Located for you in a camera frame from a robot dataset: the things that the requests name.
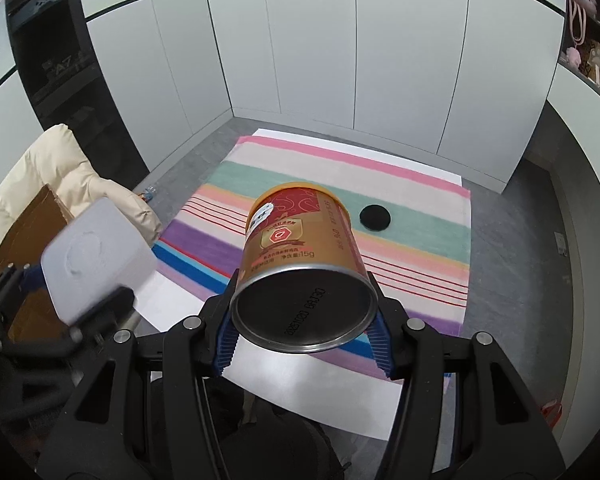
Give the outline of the translucent white square box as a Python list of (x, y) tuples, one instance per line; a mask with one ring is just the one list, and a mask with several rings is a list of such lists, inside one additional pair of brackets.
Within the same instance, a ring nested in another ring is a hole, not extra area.
[(67, 325), (117, 287), (139, 289), (156, 267), (146, 240), (107, 197), (67, 224), (41, 257), (50, 301)]

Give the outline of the red gold tin can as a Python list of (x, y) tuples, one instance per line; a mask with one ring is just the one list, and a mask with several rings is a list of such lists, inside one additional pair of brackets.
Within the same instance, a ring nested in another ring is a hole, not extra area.
[(360, 336), (378, 295), (338, 197), (289, 182), (248, 214), (230, 314), (244, 338), (266, 350), (315, 353)]

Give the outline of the black round puff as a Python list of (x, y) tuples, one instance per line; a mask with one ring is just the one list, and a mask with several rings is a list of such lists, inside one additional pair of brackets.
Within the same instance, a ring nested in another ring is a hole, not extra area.
[(374, 232), (385, 231), (390, 226), (391, 214), (387, 208), (377, 204), (365, 206), (358, 215), (365, 229)]

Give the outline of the brown cardboard box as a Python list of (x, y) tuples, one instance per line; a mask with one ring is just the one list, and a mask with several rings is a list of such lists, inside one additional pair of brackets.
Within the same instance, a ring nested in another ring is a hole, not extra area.
[[(44, 185), (7, 231), (0, 246), (0, 271), (9, 263), (35, 266), (72, 215), (53, 190)], [(9, 327), (13, 342), (59, 338), (67, 325), (58, 318), (45, 288), (30, 292)]]

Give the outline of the small red bottle on floor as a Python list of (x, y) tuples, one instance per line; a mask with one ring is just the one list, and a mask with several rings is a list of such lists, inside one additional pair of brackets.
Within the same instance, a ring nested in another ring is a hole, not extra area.
[(146, 203), (149, 203), (155, 197), (156, 193), (156, 188), (152, 185), (149, 185), (147, 188), (144, 188), (142, 192), (140, 192), (140, 198)]

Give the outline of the striped colourful blanket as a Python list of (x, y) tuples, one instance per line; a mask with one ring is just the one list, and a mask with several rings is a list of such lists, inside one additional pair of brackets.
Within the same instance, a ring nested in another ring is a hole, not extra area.
[(468, 304), (471, 203), (454, 174), (305, 136), (240, 138), (156, 241), (161, 274), (199, 300), (284, 264), (325, 268), (456, 336)]

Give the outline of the black tall cabinet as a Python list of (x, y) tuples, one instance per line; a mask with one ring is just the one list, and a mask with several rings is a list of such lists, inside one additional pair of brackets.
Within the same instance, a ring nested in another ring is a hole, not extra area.
[(135, 188), (148, 168), (107, 87), (81, 0), (6, 0), (6, 20), (41, 126), (67, 125), (100, 176)]

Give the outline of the pink bag on shelf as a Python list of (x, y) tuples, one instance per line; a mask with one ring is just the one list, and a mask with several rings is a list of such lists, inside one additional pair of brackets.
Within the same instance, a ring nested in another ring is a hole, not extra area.
[(585, 43), (586, 24), (588, 18), (595, 18), (597, 13), (596, 0), (567, 0), (568, 3), (568, 18), (569, 18), (569, 33), (572, 47), (566, 49), (567, 62), (576, 70), (582, 63), (579, 48)]

